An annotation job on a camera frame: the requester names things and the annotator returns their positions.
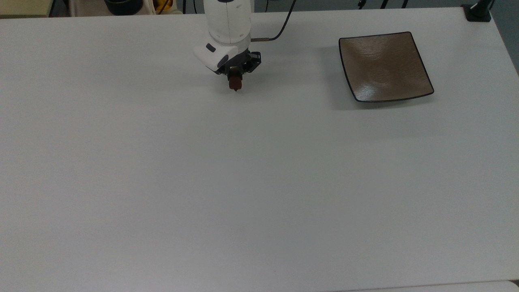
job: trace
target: plate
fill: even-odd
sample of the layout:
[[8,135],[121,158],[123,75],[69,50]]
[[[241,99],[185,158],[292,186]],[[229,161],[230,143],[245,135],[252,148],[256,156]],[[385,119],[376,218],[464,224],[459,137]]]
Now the plate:
[[357,101],[398,101],[434,93],[411,32],[341,38],[339,51]]

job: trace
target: floor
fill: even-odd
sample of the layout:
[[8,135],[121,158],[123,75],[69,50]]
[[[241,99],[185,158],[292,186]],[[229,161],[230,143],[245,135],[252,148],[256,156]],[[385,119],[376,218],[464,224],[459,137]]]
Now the floor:
[[[179,7],[182,1],[177,0]],[[203,0],[195,0],[198,12],[203,12]],[[461,4],[476,3],[477,0],[409,0],[408,8],[459,7]],[[255,0],[256,12],[265,11],[267,0]],[[298,0],[294,10],[341,10],[358,9],[357,0]],[[382,0],[367,0],[364,9],[378,9]],[[270,0],[268,11],[288,11],[291,0]],[[402,0],[390,0],[387,8],[400,8]],[[193,1],[187,0],[187,13],[194,13]],[[519,0],[496,0],[492,14],[508,49],[515,69],[519,69]]]

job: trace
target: square plate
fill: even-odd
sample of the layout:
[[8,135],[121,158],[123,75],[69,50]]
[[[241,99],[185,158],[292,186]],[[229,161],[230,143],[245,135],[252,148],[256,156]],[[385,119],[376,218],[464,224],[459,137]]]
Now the square plate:
[[339,51],[357,101],[397,101],[434,93],[411,32],[341,38]]

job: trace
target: cable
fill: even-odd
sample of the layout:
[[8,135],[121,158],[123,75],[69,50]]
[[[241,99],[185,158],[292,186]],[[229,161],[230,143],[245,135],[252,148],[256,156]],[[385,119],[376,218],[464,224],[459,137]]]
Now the cable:
[[366,5],[366,0],[360,0],[357,6],[359,7],[359,10],[364,8],[364,5]]
[[162,14],[162,11],[164,11],[164,8],[166,7],[166,4],[167,4],[168,2],[169,2],[169,0],[166,0],[166,1],[164,2],[164,5],[162,6],[162,8],[161,8],[160,11],[159,11],[159,15]]
[[292,10],[294,10],[294,6],[295,6],[295,3],[296,3],[297,0],[294,0],[292,2],[292,6],[290,6],[290,10],[289,10],[289,14],[286,16],[286,19],[285,19],[285,23],[283,24],[283,27],[281,28],[281,30],[279,31],[278,35],[276,35],[275,37],[271,37],[271,38],[268,38],[268,37],[259,37],[259,38],[253,38],[251,39],[251,42],[270,42],[270,41],[275,41],[279,38],[279,36],[283,33],[283,31],[285,30],[285,27],[286,27],[286,24],[289,22],[289,19],[290,19],[290,15],[292,14]]

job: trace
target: yellow object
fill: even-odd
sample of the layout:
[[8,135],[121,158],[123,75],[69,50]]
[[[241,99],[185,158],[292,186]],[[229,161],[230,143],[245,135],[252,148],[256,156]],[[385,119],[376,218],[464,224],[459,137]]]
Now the yellow object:
[[160,11],[162,9],[162,6],[164,6],[164,3],[166,1],[168,1],[168,3],[164,7],[164,11],[168,10],[169,8],[171,8],[171,6],[173,5],[173,0],[154,0],[153,1],[153,6],[155,6],[155,10],[156,11]]

